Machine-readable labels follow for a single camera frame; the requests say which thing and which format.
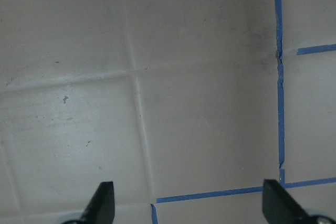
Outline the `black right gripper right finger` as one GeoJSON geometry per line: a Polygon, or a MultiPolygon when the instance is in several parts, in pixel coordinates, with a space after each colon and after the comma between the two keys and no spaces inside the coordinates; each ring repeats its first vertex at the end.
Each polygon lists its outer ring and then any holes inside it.
{"type": "Polygon", "coordinates": [[[310,216],[274,179],[265,179],[262,212],[269,224],[303,223],[310,216]]]}

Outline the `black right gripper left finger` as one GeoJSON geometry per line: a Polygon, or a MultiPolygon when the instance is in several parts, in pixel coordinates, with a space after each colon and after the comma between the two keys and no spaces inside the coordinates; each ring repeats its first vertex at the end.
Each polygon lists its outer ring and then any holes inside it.
{"type": "Polygon", "coordinates": [[[81,215],[81,223],[112,224],[114,217],[113,182],[101,182],[81,215]]]}

